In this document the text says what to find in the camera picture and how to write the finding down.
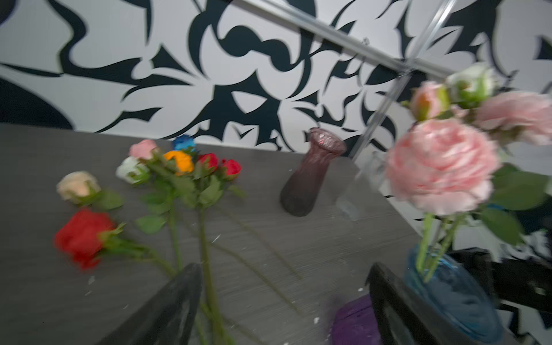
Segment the dark maroon glass vase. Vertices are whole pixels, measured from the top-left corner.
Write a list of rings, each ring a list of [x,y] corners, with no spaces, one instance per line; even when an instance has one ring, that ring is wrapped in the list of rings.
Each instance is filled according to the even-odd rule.
[[[308,142],[308,152],[280,193],[283,209],[297,217],[312,212],[330,162],[346,152],[344,141],[325,129],[311,128]]]

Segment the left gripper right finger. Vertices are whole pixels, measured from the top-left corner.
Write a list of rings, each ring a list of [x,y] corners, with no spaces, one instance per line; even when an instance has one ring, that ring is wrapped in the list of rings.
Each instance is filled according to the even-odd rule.
[[[367,283],[383,344],[474,343],[384,264],[372,265]]]

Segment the pink peony stem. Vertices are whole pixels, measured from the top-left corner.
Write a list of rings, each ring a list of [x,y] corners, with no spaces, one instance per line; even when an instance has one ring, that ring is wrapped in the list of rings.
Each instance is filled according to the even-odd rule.
[[[507,146],[551,143],[551,98],[524,91],[495,93],[474,109],[450,101],[444,84],[425,82],[408,107],[415,124],[388,152],[392,195],[423,212],[415,269],[434,276],[468,218],[517,246],[524,238],[515,211],[539,206],[550,178],[505,161]]]

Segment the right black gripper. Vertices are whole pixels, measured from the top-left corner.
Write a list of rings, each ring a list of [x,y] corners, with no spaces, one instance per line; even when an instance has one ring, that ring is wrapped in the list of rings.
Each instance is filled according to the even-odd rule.
[[[551,312],[551,268],[535,260],[492,260],[477,247],[449,251],[495,304],[506,300],[538,311]]]

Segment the purple blue glass vase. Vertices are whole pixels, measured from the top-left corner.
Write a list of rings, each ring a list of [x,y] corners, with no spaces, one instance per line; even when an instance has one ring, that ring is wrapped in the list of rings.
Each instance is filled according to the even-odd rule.
[[[505,343],[500,316],[479,283],[448,255],[424,283],[415,269],[417,253],[413,250],[409,254],[405,274],[398,276],[406,286],[473,344]],[[341,307],[333,322],[332,344],[383,344],[369,293]]]

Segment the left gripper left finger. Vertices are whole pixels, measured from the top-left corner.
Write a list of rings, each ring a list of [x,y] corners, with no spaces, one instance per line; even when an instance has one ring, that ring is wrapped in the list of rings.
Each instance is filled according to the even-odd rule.
[[[203,291],[201,267],[188,264],[100,344],[187,344]]]

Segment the white rose stem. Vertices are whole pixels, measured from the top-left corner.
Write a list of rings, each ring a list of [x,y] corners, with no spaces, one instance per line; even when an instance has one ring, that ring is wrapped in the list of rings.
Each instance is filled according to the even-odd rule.
[[[487,63],[475,63],[448,76],[445,85],[452,104],[474,109],[495,95],[498,79]]]

